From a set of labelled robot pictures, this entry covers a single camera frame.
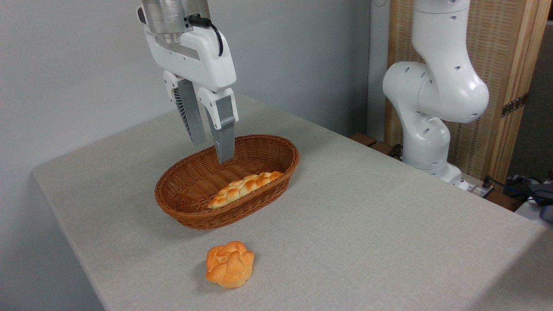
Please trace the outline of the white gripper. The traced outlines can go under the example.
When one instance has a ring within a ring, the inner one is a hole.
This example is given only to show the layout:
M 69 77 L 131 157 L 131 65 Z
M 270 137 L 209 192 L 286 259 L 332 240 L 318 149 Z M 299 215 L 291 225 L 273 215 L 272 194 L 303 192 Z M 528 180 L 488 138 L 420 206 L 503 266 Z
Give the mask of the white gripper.
M 221 35 L 224 51 L 219 56 L 219 42 L 211 29 L 195 27 L 182 33 L 178 44 L 166 43 L 147 26 L 144 33 L 154 60 L 166 70 L 163 79 L 169 99 L 176 104 L 192 144 L 206 142 L 194 82 L 202 86 L 197 95 L 205 106 L 219 162 L 232 159 L 234 125 L 239 117 L 234 92 L 228 88 L 236 82 L 236 74 L 224 35 Z

